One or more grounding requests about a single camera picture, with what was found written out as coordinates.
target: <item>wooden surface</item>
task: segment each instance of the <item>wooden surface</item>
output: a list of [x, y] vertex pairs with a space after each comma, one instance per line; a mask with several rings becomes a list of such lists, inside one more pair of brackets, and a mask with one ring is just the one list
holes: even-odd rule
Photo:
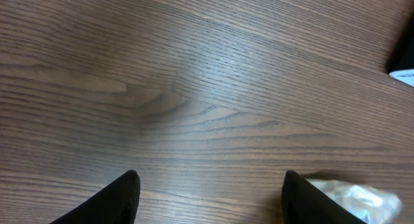
[[396, 192], [414, 89], [384, 65], [414, 0], [0, 0], [0, 223], [126, 170], [137, 223], [281, 223], [286, 170]]

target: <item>white plastic wrapper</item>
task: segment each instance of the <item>white plastic wrapper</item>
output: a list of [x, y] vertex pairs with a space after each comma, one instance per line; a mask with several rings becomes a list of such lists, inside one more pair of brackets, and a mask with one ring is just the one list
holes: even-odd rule
[[401, 209], [400, 199], [395, 194], [383, 190], [343, 181], [307, 180], [348, 212], [368, 224], [392, 223]]

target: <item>brown wood grain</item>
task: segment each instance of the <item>brown wood grain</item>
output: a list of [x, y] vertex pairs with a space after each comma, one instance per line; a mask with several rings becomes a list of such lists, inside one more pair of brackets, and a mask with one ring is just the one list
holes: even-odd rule
[[396, 192], [414, 90], [384, 71], [413, 0], [0, 0], [0, 223], [126, 170], [137, 223], [281, 223], [286, 170]]

